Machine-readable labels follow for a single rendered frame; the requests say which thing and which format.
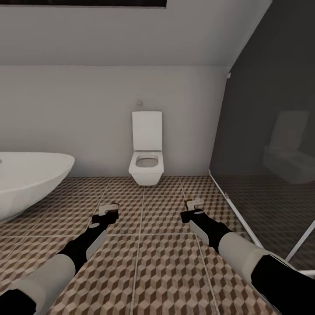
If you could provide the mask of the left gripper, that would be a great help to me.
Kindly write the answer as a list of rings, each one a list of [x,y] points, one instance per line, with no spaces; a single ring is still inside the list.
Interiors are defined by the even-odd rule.
[[[103,219],[106,221],[107,225],[116,223],[116,220],[119,218],[118,211],[107,213],[105,216],[99,216],[99,214],[95,214],[92,216],[92,222],[97,221],[99,219]]]

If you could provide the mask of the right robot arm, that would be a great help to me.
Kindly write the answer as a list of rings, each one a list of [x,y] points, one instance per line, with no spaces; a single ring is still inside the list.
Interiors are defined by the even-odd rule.
[[[201,199],[188,201],[182,222],[213,247],[240,278],[277,315],[315,315],[315,280],[269,252],[209,218]]]

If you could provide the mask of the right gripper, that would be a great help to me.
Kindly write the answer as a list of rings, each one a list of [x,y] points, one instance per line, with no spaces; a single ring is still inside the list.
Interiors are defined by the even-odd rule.
[[[202,211],[202,209],[196,209],[195,210],[192,210],[192,211],[184,211],[184,212],[181,212],[181,218],[182,218],[182,222],[185,224],[185,223],[188,223],[189,222],[189,216],[192,212],[196,212],[196,211]]]

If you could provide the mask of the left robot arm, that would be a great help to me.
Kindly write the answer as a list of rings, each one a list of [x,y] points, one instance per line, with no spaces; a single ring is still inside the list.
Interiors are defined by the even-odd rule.
[[[119,218],[118,204],[99,207],[85,233],[43,266],[0,294],[0,315],[46,315],[57,298],[107,239],[107,225]]]

